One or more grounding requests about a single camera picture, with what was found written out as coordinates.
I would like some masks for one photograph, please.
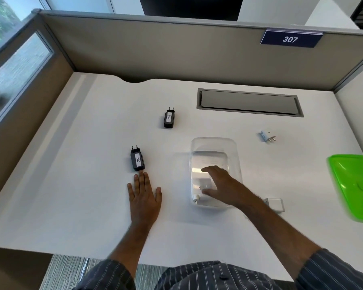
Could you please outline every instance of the white desk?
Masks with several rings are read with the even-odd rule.
[[[197,110],[197,89],[298,95],[304,118]],[[163,128],[168,107],[173,129]],[[277,141],[257,135],[269,127]],[[0,247],[105,258],[126,231],[138,145],[163,206],[140,263],[177,266],[218,259],[290,280],[236,209],[190,204],[189,151],[200,136],[232,138],[243,182],[284,200],[283,218],[363,271],[363,223],[350,219],[326,158],[361,149],[333,93],[74,73],[0,193]]]

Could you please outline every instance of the forearm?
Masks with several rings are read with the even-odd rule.
[[[119,261],[135,277],[140,254],[148,237],[150,228],[147,225],[131,225],[109,259]]]
[[[321,248],[247,190],[238,208],[249,218],[295,280],[304,263]]]

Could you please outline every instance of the shirt sleeve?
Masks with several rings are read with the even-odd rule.
[[[363,290],[363,273],[322,249],[304,264],[296,286],[299,290]]]
[[[105,259],[94,266],[73,290],[136,290],[134,280],[125,266]]]

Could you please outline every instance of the black charger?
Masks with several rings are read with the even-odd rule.
[[[171,108],[168,108],[164,116],[164,127],[172,128],[174,120],[175,120],[175,111],[173,110],[173,108],[172,110]]]
[[[135,171],[140,171],[145,169],[144,159],[142,157],[140,149],[132,147],[130,152],[130,159],[132,160],[133,169]]]

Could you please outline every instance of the green plastic lid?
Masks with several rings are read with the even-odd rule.
[[[363,155],[333,155],[328,162],[349,210],[363,220]]]

